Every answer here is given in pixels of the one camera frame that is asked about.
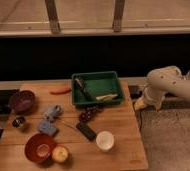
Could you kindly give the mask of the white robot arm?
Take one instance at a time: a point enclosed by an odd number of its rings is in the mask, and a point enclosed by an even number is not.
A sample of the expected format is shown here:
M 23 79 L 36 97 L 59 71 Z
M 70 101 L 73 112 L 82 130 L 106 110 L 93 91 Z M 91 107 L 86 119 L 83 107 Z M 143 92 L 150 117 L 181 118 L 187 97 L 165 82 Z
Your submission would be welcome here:
M 134 104 L 136 111 L 154 106 L 159 110 L 167 93 L 171 93 L 190 103 L 190 70 L 183 76 L 176 66 L 168 66 L 150 71 L 147 87 Z

